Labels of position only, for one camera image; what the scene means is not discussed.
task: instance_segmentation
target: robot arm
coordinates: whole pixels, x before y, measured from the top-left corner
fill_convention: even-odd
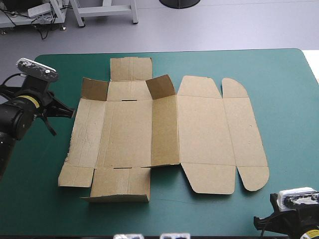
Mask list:
[[[0,180],[15,142],[23,138],[36,118],[41,118],[49,131],[56,135],[47,118],[71,118],[74,114],[73,109],[48,91],[50,83],[58,80],[54,69],[25,58],[18,60],[17,67],[25,76],[22,87],[0,85],[0,95],[8,100],[0,105]]]

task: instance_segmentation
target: box lid flap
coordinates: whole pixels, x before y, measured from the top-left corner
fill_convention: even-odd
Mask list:
[[[97,81],[84,77],[81,96],[84,99],[106,101],[109,82]]]
[[[133,200],[134,198],[140,199],[144,195],[149,198],[150,180],[151,170],[149,168],[97,168],[94,171],[90,198]]]
[[[196,193],[232,194],[235,190],[236,166],[181,163]]]
[[[257,191],[268,182],[268,166],[237,167],[237,169],[244,187],[248,191]]]
[[[110,82],[107,101],[152,100],[145,81]]]
[[[152,60],[148,57],[111,59],[111,81],[141,81],[153,76]]]
[[[221,98],[214,81],[211,78],[199,76],[184,76],[177,94],[179,96]]]
[[[267,183],[269,169],[253,108],[239,82],[225,78],[222,89],[236,165],[245,188],[256,191]]]
[[[153,100],[176,95],[169,75],[159,76],[146,81]]]
[[[224,78],[222,81],[223,98],[248,97],[246,89],[237,81]]]

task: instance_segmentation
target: cable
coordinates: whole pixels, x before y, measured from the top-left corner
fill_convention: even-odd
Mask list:
[[[53,30],[53,29],[52,29],[52,26],[53,26],[53,24],[55,23],[55,20],[56,20],[56,14],[54,15],[53,19],[51,20],[50,26],[48,27],[48,30],[46,31],[45,36],[43,36],[43,33],[41,32],[40,29],[37,29],[37,28],[36,28],[36,30],[40,33],[40,36],[41,36],[41,39],[42,39],[42,40],[46,39],[46,38],[48,37],[49,31],[52,31],[52,30]]]
[[[0,10],[7,16],[7,18],[9,18],[9,20],[12,22],[12,24],[13,24],[14,26],[16,26],[16,24],[12,21],[11,17],[9,17],[9,16],[7,15],[7,13],[6,13],[4,10],[2,10],[1,8],[0,8]]]
[[[2,82],[1,86],[5,86],[5,84],[8,82],[8,80],[10,80],[11,78],[13,78],[13,77],[15,77],[15,76],[21,76],[21,73],[16,73],[16,74],[13,74],[13,75],[9,76],[8,78],[6,78],[6,79]]]
[[[263,239],[264,233],[265,233],[265,230],[266,230],[266,227],[267,227],[267,225],[269,224],[270,220],[271,220],[272,218],[274,218],[274,214],[275,214],[275,213],[272,213],[272,214],[269,216],[269,218],[267,219],[267,221],[266,221],[266,223],[265,223],[265,225],[264,225],[264,227],[263,227],[263,229],[262,229],[262,231],[261,231],[261,233],[260,233],[259,239]]]

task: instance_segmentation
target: table surface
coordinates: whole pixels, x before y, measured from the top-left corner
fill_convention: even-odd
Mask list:
[[[110,58],[124,56],[152,57],[154,77],[169,74],[176,90],[184,75],[211,77],[218,87],[224,77],[243,84],[263,139],[269,182],[248,192],[236,174],[234,194],[196,194],[181,167],[168,166],[152,169],[149,203],[89,204],[79,197],[90,189],[57,187],[74,119],[50,119],[56,137],[37,119],[17,143],[0,183],[0,235],[256,236],[253,216],[272,212],[270,193],[318,189],[319,85],[301,51],[43,55],[37,61],[60,73],[50,89],[76,108],[82,77],[109,80]]]

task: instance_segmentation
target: cardboard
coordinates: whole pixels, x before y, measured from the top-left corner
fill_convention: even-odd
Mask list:
[[[88,202],[125,202],[150,199],[149,168],[98,168]]]
[[[223,99],[214,81],[185,76],[177,102],[180,162],[192,189],[232,194],[236,165]]]
[[[152,79],[150,58],[111,59],[111,82],[83,79],[59,186],[90,187],[88,202],[150,199],[152,167],[181,164],[197,193],[232,194],[236,167],[247,190],[269,170],[245,88],[185,76]]]
[[[250,99],[233,79],[224,78],[222,89],[239,174],[247,190],[259,190],[268,181],[269,168]]]

